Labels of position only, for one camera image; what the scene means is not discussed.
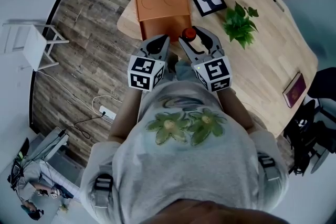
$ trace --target person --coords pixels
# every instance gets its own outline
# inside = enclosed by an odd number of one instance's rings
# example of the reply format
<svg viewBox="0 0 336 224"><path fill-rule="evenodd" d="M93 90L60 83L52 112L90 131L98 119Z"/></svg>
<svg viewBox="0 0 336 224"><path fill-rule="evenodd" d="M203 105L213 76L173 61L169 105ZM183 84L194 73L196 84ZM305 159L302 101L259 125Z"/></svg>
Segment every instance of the person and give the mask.
<svg viewBox="0 0 336 224"><path fill-rule="evenodd" d="M42 184L40 182L42 178L52 187ZM24 166L23 176L16 185L16 193L22 203L21 208L34 220L38 220L44 213L30 201L36 192L40 195L54 194L55 197L63 196L79 200L79 188L42 159L29 161Z"/></svg>
<svg viewBox="0 0 336 224"><path fill-rule="evenodd" d="M143 98L130 88L108 142L92 147L81 202L95 220L286 223L268 213L288 188L286 166L235 92L208 92L185 61L159 84Z"/></svg>

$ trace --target gray t-shirt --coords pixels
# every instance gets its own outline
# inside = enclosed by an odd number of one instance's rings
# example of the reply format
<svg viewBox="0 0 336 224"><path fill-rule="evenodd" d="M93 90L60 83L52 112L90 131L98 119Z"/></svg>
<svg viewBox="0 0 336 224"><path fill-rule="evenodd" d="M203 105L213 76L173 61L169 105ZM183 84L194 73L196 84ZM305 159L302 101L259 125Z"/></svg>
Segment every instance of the gray t-shirt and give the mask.
<svg viewBox="0 0 336 224"><path fill-rule="evenodd" d="M258 161L274 159L279 179L268 181ZM96 209L99 174L114 183L106 210ZM139 122L123 144L93 146L81 183L81 201L99 223L136 224L178 199L271 211L288 185L273 135L250 135L226 115L201 85L159 86L141 102Z"/></svg>

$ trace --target white chair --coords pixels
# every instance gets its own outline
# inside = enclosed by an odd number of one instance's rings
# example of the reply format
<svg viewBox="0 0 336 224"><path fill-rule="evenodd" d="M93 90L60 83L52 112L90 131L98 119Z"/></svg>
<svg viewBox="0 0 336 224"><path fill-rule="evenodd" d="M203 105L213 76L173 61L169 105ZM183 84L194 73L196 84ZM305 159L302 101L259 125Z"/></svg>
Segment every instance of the white chair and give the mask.
<svg viewBox="0 0 336 224"><path fill-rule="evenodd" d="M38 28L48 28L54 34L52 40L47 40ZM0 54L22 51L34 71L56 66L59 63L50 56L54 44L69 43L68 40L55 29L53 25L32 24L3 24L0 38ZM51 62L40 66L42 56L45 55Z"/></svg>

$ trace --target green plant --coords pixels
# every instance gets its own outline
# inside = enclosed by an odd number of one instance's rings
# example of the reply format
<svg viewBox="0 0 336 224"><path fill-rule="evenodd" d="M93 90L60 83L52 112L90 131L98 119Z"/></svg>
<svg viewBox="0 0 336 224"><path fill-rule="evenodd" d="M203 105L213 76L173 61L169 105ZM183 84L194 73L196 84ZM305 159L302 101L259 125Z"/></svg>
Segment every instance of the green plant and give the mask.
<svg viewBox="0 0 336 224"><path fill-rule="evenodd" d="M223 23L224 31L229 35L230 42L236 39L243 49L246 44L250 45L254 41L251 32L258 31L250 17L259 17L258 11L251 7L243 8L236 2L234 10L227 8L226 22Z"/></svg>

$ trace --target power outlet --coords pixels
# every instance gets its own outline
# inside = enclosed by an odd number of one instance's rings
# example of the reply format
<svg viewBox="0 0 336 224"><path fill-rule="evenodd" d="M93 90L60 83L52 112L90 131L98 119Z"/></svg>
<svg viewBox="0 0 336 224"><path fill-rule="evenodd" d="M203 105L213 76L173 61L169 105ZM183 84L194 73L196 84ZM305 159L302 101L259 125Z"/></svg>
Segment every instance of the power outlet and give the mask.
<svg viewBox="0 0 336 224"><path fill-rule="evenodd" d="M107 116L107 117L109 117L110 119L112 119L112 120L114 120L114 118L115 118L115 116L116 116L116 114L114 113L114 112L112 112L111 110L109 110L109 109L107 109L105 106L101 106L100 107L100 109L99 109L99 111L101 112L101 113L103 113L104 111L105 111L105 116Z"/></svg>

